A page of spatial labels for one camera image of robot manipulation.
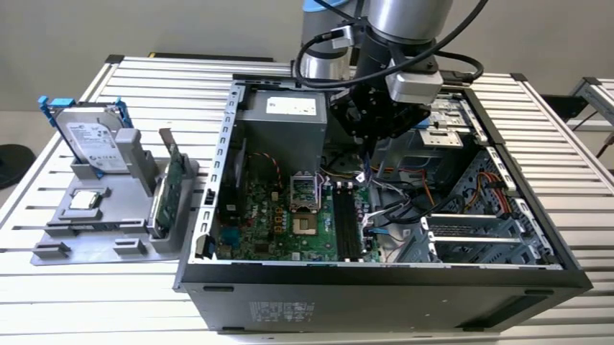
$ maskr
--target connector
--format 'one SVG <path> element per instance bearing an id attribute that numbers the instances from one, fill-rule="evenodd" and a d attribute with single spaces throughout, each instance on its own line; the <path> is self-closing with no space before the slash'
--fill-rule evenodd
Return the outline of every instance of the connector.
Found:
<path id="1" fill-rule="evenodd" d="M 456 70 L 440 70 L 443 83 L 445 85 L 463 86 L 472 83 L 472 74 Z"/>
<path id="2" fill-rule="evenodd" d="M 340 49 L 353 46 L 353 32 L 351 25 L 332 29 L 331 33 L 337 36 L 332 38 L 332 48 Z"/>
<path id="3" fill-rule="evenodd" d="M 206 194 L 204 195 L 204 204 L 212 205 L 214 200 L 214 192 L 210 189 L 206 189 Z"/>
<path id="4" fill-rule="evenodd" d="M 497 188 L 497 189 L 503 189 L 505 188 L 507 185 L 503 181 L 492 181 L 492 182 L 488 182 L 485 184 L 485 188 Z"/>

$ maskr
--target green circuit board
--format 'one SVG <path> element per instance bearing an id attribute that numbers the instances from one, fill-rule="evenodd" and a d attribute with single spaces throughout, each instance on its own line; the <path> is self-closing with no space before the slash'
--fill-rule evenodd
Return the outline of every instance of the green circuit board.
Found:
<path id="1" fill-rule="evenodd" d="M 217 247 L 220 259 L 335 262 L 336 236 L 332 213 L 332 186 L 321 187 L 321 205 L 315 217 L 315 234 L 295 234 L 292 222 L 304 216 L 288 209 L 289 193 L 272 197 L 275 185 L 251 181 L 247 186 L 244 217 L 239 226 L 239 243 Z M 368 201 L 365 188 L 359 188 L 356 205 Z M 379 262 L 376 250 L 363 257 L 365 262 Z"/>
<path id="2" fill-rule="evenodd" d="M 174 225 L 182 182 L 182 156 L 174 143 L 169 144 L 168 153 L 170 160 L 168 161 L 165 177 L 161 182 L 154 212 L 154 221 L 165 232 L 168 232 Z"/>

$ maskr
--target green motherboard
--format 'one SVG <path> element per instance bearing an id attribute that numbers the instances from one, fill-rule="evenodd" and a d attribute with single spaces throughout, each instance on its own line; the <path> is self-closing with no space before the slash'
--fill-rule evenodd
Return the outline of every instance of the green motherboard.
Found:
<path id="1" fill-rule="evenodd" d="M 309 193 L 304 188 L 300 193 Z M 332 186 L 321 186 L 320 207 L 317 213 L 292 213 L 289 211 L 289 192 L 276 192 L 275 185 L 257 181 L 247 182 L 247 200 L 240 226 L 221 229 L 218 259 L 277 260 L 335 262 L 336 235 L 332 205 Z M 368 211 L 368 192 L 357 188 L 353 193 L 356 210 Z M 312 196 L 300 197 L 309 200 Z M 309 218 L 315 220 L 315 229 L 309 234 L 300 229 Z M 379 262 L 377 251 L 364 254 L 364 262 Z"/>
<path id="2" fill-rule="evenodd" d="M 161 182 L 154 212 L 156 224 L 165 233 L 174 225 L 182 182 L 182 156 L 174 143 L 168 146 L 168 153 L 170 160 L 165 170 L 165 178 Z"/>

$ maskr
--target white wall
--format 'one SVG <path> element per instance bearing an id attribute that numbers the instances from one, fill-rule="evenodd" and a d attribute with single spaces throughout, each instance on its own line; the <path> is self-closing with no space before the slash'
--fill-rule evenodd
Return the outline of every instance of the white wall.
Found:
<path id="1" fill-rule="evenodd" d="M 445 32 L 475 0 L 455 0 Z M 108 54 L 150 51 L 291 60 L 301 0 L 0 0 L 0 109 L 40 94 L 77 97 Z M 449 50 L 492 72 L 521 72 L 540 91 L 614 76 L 611 0 L 491 0 Z"/>

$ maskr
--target white label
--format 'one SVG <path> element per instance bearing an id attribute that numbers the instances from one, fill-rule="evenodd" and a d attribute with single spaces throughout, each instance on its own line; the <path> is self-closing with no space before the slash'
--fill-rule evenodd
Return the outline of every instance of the white label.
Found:
<path id="1" fill-rule="evenodd" d="M 311 322 L 313 302 L 249 302 L 253 322 Z"/>
<path id="2" fill-rule="evenodd" d="M 128 169 L 110 131 L 104 125 L 70 122 L 66 128 L 92 167 L 106 173 L 124 172 Z"/>
<path id="3" fill-rule="evenodd" d="M 315 116 L 315 99 L 268 97 L 267 114 Z"/>
<path id="4" fill-rule="evenodd" d="M 364 172 L 361 172 L 360 174 L 357 174 L 357 176 L 356 176 L 356 181 L 360 182 L 360 183 L 364 182 Z"/>

